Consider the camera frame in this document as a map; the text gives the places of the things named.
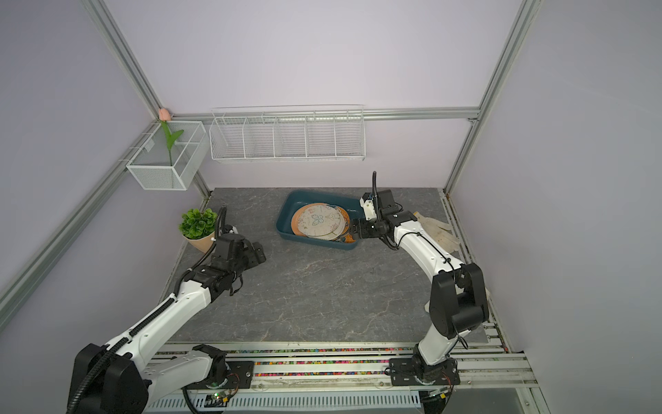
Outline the butterfly cream coaster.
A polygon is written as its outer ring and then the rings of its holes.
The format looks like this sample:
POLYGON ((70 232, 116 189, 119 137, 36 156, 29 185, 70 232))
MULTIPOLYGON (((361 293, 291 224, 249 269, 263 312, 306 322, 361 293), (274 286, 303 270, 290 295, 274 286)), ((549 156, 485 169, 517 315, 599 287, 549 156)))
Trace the butterfly cream coaster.
POLYGON ((297 236, 333 241, 340 237, 347 225, 341 210, 323 203, 300 208, 291 219, 292 231, 297 236))

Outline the orange round coaster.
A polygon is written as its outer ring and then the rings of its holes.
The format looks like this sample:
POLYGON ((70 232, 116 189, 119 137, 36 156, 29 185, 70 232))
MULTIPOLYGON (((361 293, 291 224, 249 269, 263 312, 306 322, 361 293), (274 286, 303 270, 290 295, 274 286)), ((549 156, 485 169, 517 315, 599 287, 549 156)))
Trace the orange round coaster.
POLYGON ((309 204, 300 208, 291 219, 295 235, 306 237, 327 236, 332 231, 333 221, 327 222, 329 213, 325 204, 309 204))

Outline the teal plastic storage box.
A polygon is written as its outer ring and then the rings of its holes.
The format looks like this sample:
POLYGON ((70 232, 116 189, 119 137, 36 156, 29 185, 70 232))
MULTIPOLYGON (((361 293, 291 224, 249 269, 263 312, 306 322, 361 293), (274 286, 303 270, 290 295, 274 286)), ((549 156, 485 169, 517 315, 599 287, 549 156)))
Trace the teal plastic storage box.
POLYGON ((351 236, 349 232, 350 224, 353 219, 363 217, 363 215, 364 213, 360 208, 360 203, 355 198, 348 198, 335 193, 323 193, 322 191, 296 190, 286 198, 276 222, 276 229, 281 237, 288 241, 324 248, 352 250, 359 245, 359 242, 351 236), (294 214, 305 205, 317 203, 332 205, 342 209, 345 217, 348 219, 348 227, 345 234, 334 241, 318 240, 294 234, 291 228, 291 219, 294 214))

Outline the alpaca cream coaster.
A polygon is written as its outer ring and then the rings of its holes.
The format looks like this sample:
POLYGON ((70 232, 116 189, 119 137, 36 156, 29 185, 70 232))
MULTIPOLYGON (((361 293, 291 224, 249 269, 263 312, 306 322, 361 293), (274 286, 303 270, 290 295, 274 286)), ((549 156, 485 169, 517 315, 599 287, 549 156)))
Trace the alpaca cream coaster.
POLYGON ((334 241, 346 233, 348 227, 348 219, 345 217, 342 209, 328 205, 329 213, 327 215, 327 222, 333 221, 332 231, 327 236, 312 237, 324 241, 334 241))

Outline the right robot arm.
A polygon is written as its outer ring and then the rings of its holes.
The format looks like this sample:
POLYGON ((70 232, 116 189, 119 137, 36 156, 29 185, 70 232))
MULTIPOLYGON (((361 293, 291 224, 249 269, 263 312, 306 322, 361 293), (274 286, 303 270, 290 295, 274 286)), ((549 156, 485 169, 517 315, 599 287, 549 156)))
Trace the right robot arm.
POLYGON ((360 205, 364 217, 353 220, 353 236, 403 250, 429 277, 431 326, 412 357, 417 378, 429 382, 448 366, 451 351, 464 336, 489 319, 484 274, 477 264, 466 264, 434 241, 415 215, 395 201, 392 191, 379 191, 375 172, 371 191, 360 205))

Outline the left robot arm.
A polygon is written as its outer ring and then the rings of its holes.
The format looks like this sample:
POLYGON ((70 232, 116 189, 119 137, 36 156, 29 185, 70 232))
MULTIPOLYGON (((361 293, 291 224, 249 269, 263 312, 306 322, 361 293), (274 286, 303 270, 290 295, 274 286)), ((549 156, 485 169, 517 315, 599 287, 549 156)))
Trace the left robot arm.
POLYGON ((180 277, 173 292, 137 324, 103 345, 89 344, 76 356, 67 401, 69 413, 142 413, 151 403, 176 390, 184 393, 191 412, 188 388, 203 384, 227 388, 229 401, 246 378, 232 370, 226 352, 200 344, 182 357, 153 369, 148 363, 190 319, 223 294, 234 296, 243 287, 246 270, 265 262, 260 243, 251 243, 226 222, 220 208, 212 245, 180 277))

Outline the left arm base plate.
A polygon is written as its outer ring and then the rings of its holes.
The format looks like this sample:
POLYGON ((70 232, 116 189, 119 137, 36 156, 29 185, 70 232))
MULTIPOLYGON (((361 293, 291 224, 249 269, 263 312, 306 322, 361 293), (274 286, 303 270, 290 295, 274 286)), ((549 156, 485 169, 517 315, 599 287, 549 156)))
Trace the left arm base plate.
POLYGON ((226 362, 222 373, 224 376, 210 376, 187 386, 190 390, 218 390, 218 389, 248 389, 253 381, 255 369, 254 361, 230 361, 226 362))

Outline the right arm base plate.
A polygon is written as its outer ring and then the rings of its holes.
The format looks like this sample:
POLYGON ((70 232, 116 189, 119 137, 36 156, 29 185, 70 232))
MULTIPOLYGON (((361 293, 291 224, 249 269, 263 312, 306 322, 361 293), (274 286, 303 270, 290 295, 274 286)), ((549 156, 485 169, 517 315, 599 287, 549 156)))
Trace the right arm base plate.
POLYGON ((384 370, 393 386, 457 386, 460 384, 457 361, 447 358, 436 365, 428 365, 419 355, 392 358, 384 370))

